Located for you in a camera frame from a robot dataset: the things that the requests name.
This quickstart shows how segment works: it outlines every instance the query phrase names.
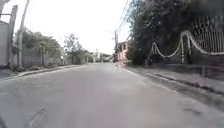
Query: sky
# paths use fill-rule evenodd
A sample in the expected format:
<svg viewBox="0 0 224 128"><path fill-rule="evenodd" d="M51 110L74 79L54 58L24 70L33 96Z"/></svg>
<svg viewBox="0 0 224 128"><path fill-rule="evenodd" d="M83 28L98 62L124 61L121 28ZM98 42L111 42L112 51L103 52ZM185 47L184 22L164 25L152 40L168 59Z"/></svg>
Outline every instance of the sky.
<svg viewBox="0 0 224 128"><path fill-rule="evenodd" d="M3 10L9 13L13 5L19 6L15 29L20 26L25 3L26 0L11 0ZM112 54L113 32L119 27L125 4L126 0L30 0L25 26L52 36L62 46L65 36L74 33L85 49ZM119 32L120 42L128 37L128 28L127 23Z"/></svg>

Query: road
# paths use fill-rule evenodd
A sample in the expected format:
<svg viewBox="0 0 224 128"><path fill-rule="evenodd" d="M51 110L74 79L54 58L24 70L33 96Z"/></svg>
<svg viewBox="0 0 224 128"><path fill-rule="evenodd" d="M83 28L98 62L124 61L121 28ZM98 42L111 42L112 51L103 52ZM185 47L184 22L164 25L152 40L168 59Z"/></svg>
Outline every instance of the road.
<svg viewBox="0 0 224 128"><path fill-rule="evenodd" d="M8 128L223 128L224 114L113 64L0 82Z"/></svg>

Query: fence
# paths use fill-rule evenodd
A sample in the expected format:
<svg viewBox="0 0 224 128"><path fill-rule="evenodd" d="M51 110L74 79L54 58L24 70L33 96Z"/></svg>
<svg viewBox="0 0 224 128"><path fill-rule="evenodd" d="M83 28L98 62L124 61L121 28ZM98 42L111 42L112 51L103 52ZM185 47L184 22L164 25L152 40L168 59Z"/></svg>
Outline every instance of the fence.
<svg viewBox="0 0 224 128"><path fill-rule="evenodd" d="M224 18L202 17L188 31L181 33L180 40L170 55L164 55L157 43L153 43L150 61L155 56L163 63L190 63L198 65L224 65Z"/></svg>

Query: tree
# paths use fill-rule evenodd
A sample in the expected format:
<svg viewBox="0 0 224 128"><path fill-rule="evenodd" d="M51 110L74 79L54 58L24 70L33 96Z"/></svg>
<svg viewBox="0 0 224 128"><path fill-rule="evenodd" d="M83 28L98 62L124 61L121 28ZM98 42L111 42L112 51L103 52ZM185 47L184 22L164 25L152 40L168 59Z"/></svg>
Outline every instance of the tree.
<svg viewBox="0 0 224 128"><path fill-rule="evenodd" d="M82 45L79 43L77 37L74 34L70 34L65 38L65 51L67 55L71 58L72 64L82 64L84 63L84 53L85 50L82 48Z"/></svg>
<svg viewBox="0 0 224 128"><path fill-rule="evenodd" d="M127 57L133 63L143 64L154 42L165 54L173 52L180 33L205 12L198 8L202 3L205 0L133 1L128 19L132 41Z"/></svg>
<svg viewBox="0 0 224 128"><path fill-rule="evenodd" d="M32 32L29 29L25 28L23 31L23 48L25 49L33 49L34 52L39 53L43 50L43 53L48 57L58 57L61 56L60 48L61 46L57 42L57 40L52 37L44 36L40 32Z"/></svg>

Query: house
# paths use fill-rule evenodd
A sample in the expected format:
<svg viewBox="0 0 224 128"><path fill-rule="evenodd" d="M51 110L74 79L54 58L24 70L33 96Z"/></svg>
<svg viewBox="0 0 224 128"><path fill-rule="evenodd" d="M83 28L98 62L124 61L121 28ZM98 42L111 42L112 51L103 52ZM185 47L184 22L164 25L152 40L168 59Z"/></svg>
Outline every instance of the house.
<svg viewBox="0 0 224 128"><path fill-rule="evenodd" d="M123 62L123 63L128 62L128 59L126 57L126 52L128 51L129 45L130 45L129 40L116 44L116 55L117 55L118 62Z"/></svg>

